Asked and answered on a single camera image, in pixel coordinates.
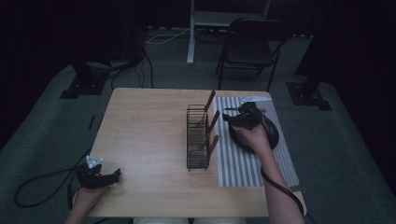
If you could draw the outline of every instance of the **wooden table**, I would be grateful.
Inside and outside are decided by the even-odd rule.
[[[210,92],[114,90],[91,156],[104,159],[102,175],[120,168],[120,183],[111,186],[92,217],[268,216],[264,187],[219,187],[217,153],[206,171],[187,169],[186,110],[205,105]],[[268,95],[216,96],[251,93]],[[208,111],[211,120],[213,107]],[[302,193],[295,194],[304,205]]]

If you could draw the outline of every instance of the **forearm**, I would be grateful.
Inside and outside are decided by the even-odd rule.
[[[85,214],[80,213],[79,211],[72,210],[67,218],[65,224],[80,224],[85,218]]]

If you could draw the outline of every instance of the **black chair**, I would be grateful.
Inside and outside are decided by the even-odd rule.
[[[273,66],[267,86],[269,91],[280,48],[291,37],[292,32],[283,21],[247,18],[233,21],[228,27],[216,69],[216,74],[220,70],[219,90],[224,68],[259,70],[257,77],[265,67]],[[270,42],[276,45],[273,49]]]

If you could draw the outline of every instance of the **striped mat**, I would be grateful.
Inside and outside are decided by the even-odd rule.
[[[247,153],[237,146],[228,132],[228,123],[221,118],[221,114],[236,116],[238,111],[223,110],[223,108],[237,108],[242,104],[241,97],[215,97],[214,111],[220,112],[216,123],[216,134],[219,135],[217,146],[219,165],[219,185],[221,187],[254,187],[262,186],[260,174],[261,163],[257,156]],[[286,183],[292,187],[299,185],[299,179],[291,162],[288,146],[279,124],[276,110],[271,98],[256,102],[258,108],[266,108],[265,116],[270,119],[279,130],[279,143],[274,149],[274,155]]]

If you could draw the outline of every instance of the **cable on floor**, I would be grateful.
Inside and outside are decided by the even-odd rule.
[[[66,182],[66,180],[76,171],[77,166],[79,165],[79,163],[82,161],[82,159],[85,157],[85,155],[87,155],[89,152],[91,151],[91,149],[88,149],[82,156],[81,158],[78,159],[78,162],[76,162],[76,164],[73,167],[67,168],[67,169],[62,169],[60,171],[56,171],[56,172],[52,172],[46,175],[39,175],[33,178],[30,178],[26,181],[24,181],[23,183],[21,183],[18,187],[17,190],[14,193],[14,203],[18,206],[18,207],[22,207],[22,208],[31,208],[31,207],[36,207],[39,206],[43,203],[46,203],[47,201],[49,201],[60,189],[61,187],[64,185],[64,183]],[[67,173],[67,176],[62,180],[61,184],[49,195],[47,196],[45,199],[43,199],[42,201],[39,201],[37,203],[21,203],[20,202],[20,194],[23,191],[23,189],[25,188],[25,186],[33,181],[36,181],[38,179],[42,179],[45,177],[49,177],[49,176],[53,176],[53,175],[58,175],[61,173]]]

